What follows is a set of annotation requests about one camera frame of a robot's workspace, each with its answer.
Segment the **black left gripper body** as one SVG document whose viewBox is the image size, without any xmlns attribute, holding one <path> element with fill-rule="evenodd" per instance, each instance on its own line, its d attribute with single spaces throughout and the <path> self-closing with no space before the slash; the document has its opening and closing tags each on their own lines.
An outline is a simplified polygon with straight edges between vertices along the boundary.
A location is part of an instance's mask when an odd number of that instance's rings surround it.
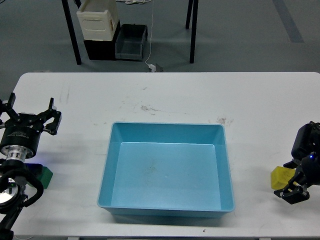
<svg viewBox="0 0 320 240">
<path fill-rule="evenodd" d="M 3 155 L 9 153 L 10 147 L 17 146 L 26 150 L 27 159 L 36 155 L 44 123 L 36 119 L 35 114 L 18 113 L 17 118 L 7 120 L 4 127 L 0 142 L 0 152 Z"/>
</svg>

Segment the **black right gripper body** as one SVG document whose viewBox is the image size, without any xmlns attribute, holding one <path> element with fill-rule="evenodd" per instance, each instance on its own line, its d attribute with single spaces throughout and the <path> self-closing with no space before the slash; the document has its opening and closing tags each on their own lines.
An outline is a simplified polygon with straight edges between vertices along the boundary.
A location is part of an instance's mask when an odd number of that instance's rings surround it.
<svg viewBox="0 0 320 240">
<path fill-rule="evenodd" d="M 299 185 L 312 185 L 320 184 L 320 154 L 316 151 L 307 152 L 306 150 L 299 149 L 300 163 L 297 167 Z"/>
</svg>

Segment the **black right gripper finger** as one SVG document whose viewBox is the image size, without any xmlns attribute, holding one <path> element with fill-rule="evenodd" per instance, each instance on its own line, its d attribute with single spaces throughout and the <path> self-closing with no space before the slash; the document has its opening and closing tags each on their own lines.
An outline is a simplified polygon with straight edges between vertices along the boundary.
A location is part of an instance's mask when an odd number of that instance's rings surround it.
<svg viewBox="0 0 320 240">
<path fill-rule="evenodd" d="M 302 161 L 300 159 L 293 158 L 291 161 L 283 164 L 283 167 L 288 169 L 301 170 L 302 169 L 301 164 L 302 164 Z"/>
<path fill-rule="evenodd" d="M 307 177 L 302 171 L 298 171 L 288 181 L 288 184 L 279 190 L 275 190 L 273 193 L 290 205 L 307 201 L 310 198 L 308 192 L 309 184 L 307 183 Z"/>
</svg>

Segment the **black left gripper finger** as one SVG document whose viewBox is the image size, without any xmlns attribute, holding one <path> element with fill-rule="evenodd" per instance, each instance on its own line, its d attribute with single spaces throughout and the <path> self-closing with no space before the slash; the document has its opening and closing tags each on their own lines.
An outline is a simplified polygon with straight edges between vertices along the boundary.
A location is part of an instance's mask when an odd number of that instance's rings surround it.
<svg viewBox="0 0 320 240">
<path fill-rule="evenodd" d="M 10 119 L 13 119 L 14 121 L 19 121 L 19 116 L 13 109 L 14 103 L 16 100 L 16 95 L 14 92 L 12 92 L 9 96 L 9 99 L 7 102 L 0 101 L 0 115 L 3 113 L 6 113 Z"/>
<path fill-rule="evenodd" d="M 57 135 L 61 119 L 62 113 L 54 106 L 54 98 L 51 97 L 48 109 L 33 117 L 33 129 L 38 133 L 47 132 L 52 136 Z"/>
</svg>

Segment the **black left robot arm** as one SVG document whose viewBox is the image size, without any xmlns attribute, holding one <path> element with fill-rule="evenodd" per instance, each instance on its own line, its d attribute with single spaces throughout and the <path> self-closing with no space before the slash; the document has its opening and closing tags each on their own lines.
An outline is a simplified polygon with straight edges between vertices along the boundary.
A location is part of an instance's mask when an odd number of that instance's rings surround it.
<svg viewBox="0 0 320 240">
<path fill-rule="evenodd" d="M 0 238 L 11 240 L 11 230 L 23 208 L 33 205 L 48 187 L 53 173 L 40 163 L 26 163 L 36 156 L 43 132 L 54 136 L 58 133 L 62 113 L 49 101 L 48 109 L 38 114 L 17 113 L 14 109 L 16 95 L 10 94 L 0 102 L 0 112 L 8 120 L 1 121 L 4 130 L 0 141 Z"/>
</svg>

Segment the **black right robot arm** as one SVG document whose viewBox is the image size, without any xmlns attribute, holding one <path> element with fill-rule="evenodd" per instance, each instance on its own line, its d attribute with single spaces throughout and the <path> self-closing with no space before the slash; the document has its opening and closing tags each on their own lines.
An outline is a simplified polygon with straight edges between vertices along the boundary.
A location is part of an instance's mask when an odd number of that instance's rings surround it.
<svg viewBox="0 0 320 240">
<path fill-rule="evenodd" d="M 296 135 L 292 160 L 283 165 L 295 170 L 294 175 L 274 194 L 293 205 L 310 198 L 308 188 L 320 184 L 320 124 L 310 121 Z"/>
</svg>

